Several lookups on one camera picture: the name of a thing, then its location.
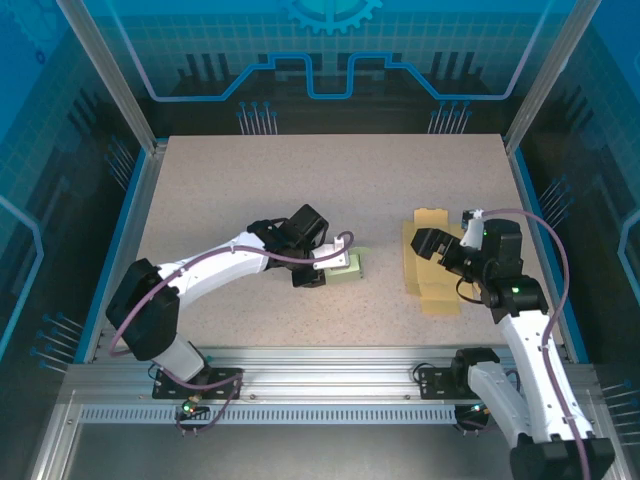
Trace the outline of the green paper box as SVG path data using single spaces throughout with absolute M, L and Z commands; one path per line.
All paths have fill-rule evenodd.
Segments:
M 332 267 L 324 270 L 325 284 L 337 285 L 358 281 L 364 278 L 364 257 L 372 253 L 368 247 L 355 247 L 348 251 L 347 266 Z

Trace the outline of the yellow paper box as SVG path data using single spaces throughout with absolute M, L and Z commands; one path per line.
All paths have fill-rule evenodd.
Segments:
M 461 313 L 455 290 L 457 277 L 437 263 L 439 255 L 430 260 L 419 257 L 411 247 L 417 230 L 436 228 L 449 232 L 448 211 L 419 208 L 411 221 L 402 225 L 403 268 L 407 292 L 420 301 L 421 312 L 429 316 L 457 316 Z

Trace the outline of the blue side trim strip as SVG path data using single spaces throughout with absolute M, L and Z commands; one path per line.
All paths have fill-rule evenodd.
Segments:
M 542 217 L 531 175 L 520 148 L 516 148 L 510 153 L 508 160 L 522 208 L 538 217 Z M 544 278 L 542 283 L 548 290 L 548 303 L 551 311 L 554 311 L 561 299 L 564 288 L 562 263 L 558 257 L 555 242 L 548 231 L 536 220 L 528 219 L 527 222 L 541 267 L 542 277 Z M 557 326 L 560 329 L 569 359 L 574 363 L 588 364 L 590 358 L 570 300 L 565 302 L 563 311 L 557 321 Z
M 154 184 L 153 163 L 152 155 L 140 152 L 76 348 L 74 364 L 92 361 L 106 321 L 106 308 L 129 265 L 135 260 L 152 195 L 149 186 Z

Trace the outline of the small connector with green light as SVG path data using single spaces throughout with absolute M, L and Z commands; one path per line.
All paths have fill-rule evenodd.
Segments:
M 199 419 L 205 415 L 209 409 L 201 406 L 202 398 L 198 395 L 190 396 L 177 409 L 176 419 L 180 422 Z
M 474 421 L 490 416 L 490 410 L 484 403 L 457 405 L 455 414 L 457 417 L 471 418 Z

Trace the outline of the aluminium mounting rail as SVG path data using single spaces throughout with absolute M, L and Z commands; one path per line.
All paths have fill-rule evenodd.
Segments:
M 453 347 L 209 348 L 216 367 L 244 372 L 240 401 L 259 404 L 417 404 L 412 371 L 422 362 L 447 367 Z M 99 354 L 72 365 L 58 400 L 76 404 L 153 403 L 148 366 L 125 356 Z

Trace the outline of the aluminium frame post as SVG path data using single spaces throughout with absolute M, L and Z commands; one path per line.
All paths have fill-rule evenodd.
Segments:
M 133 92 L 82 0 L 55 0 L 124 120 L 146 154 L 155 156 L 158 142 Z
M 531 127 L 544 101 L 573 54 L 602 0 L 576 0 L 529 92 L 517 111 L 504 139 L 508 158 Z

